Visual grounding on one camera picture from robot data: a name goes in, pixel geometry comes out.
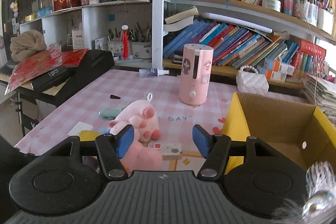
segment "white cable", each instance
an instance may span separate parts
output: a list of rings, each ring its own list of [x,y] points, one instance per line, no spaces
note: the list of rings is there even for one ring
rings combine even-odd
[[[315,62],[316,62],[316,82],[315,82],[315,90],[314,90],[314,102],[315,102],[315,105],[317,106],[317,103],[316,103],[316,87],[317,87],[317,78],[318,78],[318,63],[317,63],[317,54],[316,54],[316,48],[315,48],[315,43],[314,43],[314,37],[313,37],[313,34],[311,32],[311,29],[310,29],[310,26],[309,26],[309,23],[308,23],[308,20],[306,18],[306,15],[305,15],[305,12],[302,8],[302,6],[300,5],[300,0],[297,0],[299,6],[300,6],[300,9],[301,9],[301,12],[303,13],[304,15],[304,18],[307,22],[307,25],[308,25],[308,28],[309,28],[309,32],[310,32],[310,35],[311,35],[311,41],[313,43],[313,47],[314,47],[314,52],[315,52]]]

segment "cardboard box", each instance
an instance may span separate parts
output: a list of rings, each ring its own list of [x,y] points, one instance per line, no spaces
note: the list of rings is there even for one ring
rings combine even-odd
[[[85,48],[83,30],[72,30],[72,45],[74,50]]]
[[[315,105],[234,93],[222,133],[235,141],[258,137],[305,170],[321,161],[336,170],[336,129]],[[242,163],[230,157],[226,172]]]
[[[275,80],[275,81],[280,81],[280,82],[285,82],[286,81],[287,74],[285,74],[285,73],[268,70],[268,69],[262,68],[260,66],[257,67],[257,71],[260,74],[265,75],[266,79],[268,79],[268,80]]]
[[[281,73],[285,73],[287,75],[293,75],[294,67],[290,64],[282,63],[276,60],[272,60],[269,58],[265,59],[264,68],[268,70],[278,71]]]

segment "pink bear toy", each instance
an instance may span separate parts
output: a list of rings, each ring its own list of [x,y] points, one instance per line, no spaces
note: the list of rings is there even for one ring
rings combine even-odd
[[[110,127],[113,128],[120,121],[128,121],[134,128],[138,128],[140,137],[137,140],[141,142],[157,140],[161,136],[154,107],[148,101],[138,100],[131,103],[110,122]]]
[[[153,106],[145,101],[135,101],[110,122],[110,133],[116,135],[127,124],[134,127],[134,141],[121,163],[131,173],[133,170],[158,170],[162,155],[154,148],[144,147],[140,142],[160,137],[159,123]]]

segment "metal screw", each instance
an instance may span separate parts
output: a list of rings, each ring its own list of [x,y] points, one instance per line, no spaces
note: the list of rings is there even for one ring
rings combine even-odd
[[[113,169],[109,171],[109,176],[112,178],[121,178],[125,175],[125,171],[120,169]]]
[[[203,169],[201,175],[206,178],[213,178],[217,175],[217,171],[213,169]]]

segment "white card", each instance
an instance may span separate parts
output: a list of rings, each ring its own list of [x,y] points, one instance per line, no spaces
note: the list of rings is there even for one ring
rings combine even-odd
[[[81,133],[84,130],[92,130],[93,126],[88,124],[88,123],[84,123],[84,122],[78,122],[73,129],[68,133],[68,136],[77,136],[79,133]]]

